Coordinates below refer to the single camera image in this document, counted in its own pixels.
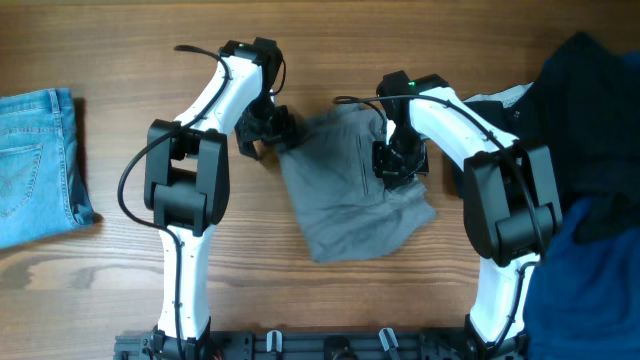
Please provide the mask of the grey shorts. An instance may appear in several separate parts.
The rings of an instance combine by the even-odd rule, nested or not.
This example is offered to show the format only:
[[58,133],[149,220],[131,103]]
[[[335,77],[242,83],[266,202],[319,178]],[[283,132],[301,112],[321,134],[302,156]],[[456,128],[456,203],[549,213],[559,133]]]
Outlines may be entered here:
[[370,260],[398,250],[436,218],[417,179],[387,190],[372,169],[382,119],[357,104],[302,122],[297,146],[276,148],[289,198],[317,263]]

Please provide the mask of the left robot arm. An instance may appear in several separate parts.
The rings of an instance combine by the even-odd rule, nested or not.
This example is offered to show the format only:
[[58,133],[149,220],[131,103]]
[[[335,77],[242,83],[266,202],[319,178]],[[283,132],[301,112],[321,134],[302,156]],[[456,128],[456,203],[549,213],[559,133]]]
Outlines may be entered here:
[[207,297],[208,254],[230,197],[228,138],[241,154],[254,146],[292,147],[296,121],[275,102],[286,65],[277,43],[228,41],[213,55],[216,72],[196,101],[172,121],[156,120],[142,151],[144,203],[164,250],[160,319],[141,342],[143,359],[214,359]]

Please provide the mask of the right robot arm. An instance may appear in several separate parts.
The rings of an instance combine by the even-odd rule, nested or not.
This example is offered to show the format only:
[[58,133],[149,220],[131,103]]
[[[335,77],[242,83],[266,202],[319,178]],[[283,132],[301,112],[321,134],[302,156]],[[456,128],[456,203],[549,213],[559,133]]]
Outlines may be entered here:
[[387,74],[376,100],[386,138],[373,145],[373,171],[387,189],[427,173],[426,140],[462,172],[463,222],[480,273],[462,338],[450,348],[471,359],[519,355],[531,275],[562,226],[549,149],[490,124],[436,74]]

